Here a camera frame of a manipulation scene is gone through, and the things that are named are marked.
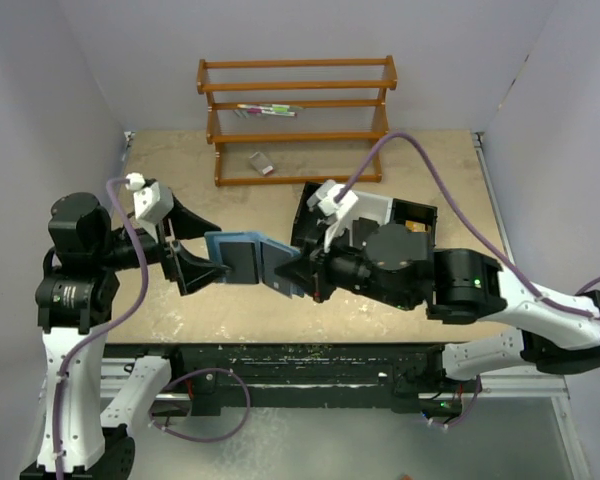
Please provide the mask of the blue card holder wallet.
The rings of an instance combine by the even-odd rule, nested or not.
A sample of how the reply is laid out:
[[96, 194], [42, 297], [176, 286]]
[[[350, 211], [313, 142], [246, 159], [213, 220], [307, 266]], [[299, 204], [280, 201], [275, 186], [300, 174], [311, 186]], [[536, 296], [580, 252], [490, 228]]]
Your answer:
[[227, 268], [217, 283], [263, 284], [289, 298], [304, 296], [300, 287], [275, 272], [300, 255], [297, 248], [256, 231], [207, 232], [204, 238], [209, 260]]

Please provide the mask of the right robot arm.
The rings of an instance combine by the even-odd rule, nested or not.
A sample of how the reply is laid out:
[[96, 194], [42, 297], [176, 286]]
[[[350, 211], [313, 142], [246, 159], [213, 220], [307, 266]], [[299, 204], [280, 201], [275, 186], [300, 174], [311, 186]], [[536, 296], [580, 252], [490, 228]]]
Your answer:
[[318, 303], [341, 288], [405, 311], [424, 305], [427, 319], [445, 324], [505, 325], [490, 338], [443, 345], [424, 369], [436, 391], [525, 364], [554, 375], [600, 368], [600, 294], [569, 296], [525, 286], [494, 258], [470, 249], [435, 249], [427, 233], [404, 225], [376, 228], [359, 248], [309, 240], [275, 272]]

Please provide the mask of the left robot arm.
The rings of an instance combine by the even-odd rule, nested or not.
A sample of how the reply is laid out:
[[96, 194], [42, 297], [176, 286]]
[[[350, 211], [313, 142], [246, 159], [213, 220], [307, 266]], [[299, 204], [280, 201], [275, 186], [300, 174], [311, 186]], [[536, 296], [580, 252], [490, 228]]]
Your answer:
[[101, 406], [101, 373], [117, 272], [139, 269], [142, 294], [148, 267], [160, 264], [165, 278], [188, 295], [219, 279], [225, 267], [188, 252], [182, 241], [218, 226], [172, 196], [157, 203], [158, 232], [112, 229], [96, 196], [67, 195], [54, 203], [48, 231], [52, 248], [43, 260], [35, 294], [46, 350], [44, 435], [23, 479], [126, 479], [135, 457], [134, 436], [147, 420], [160, 389], [174, 392], [186, 378], [174, 347], [142, 353], [113, 402]]

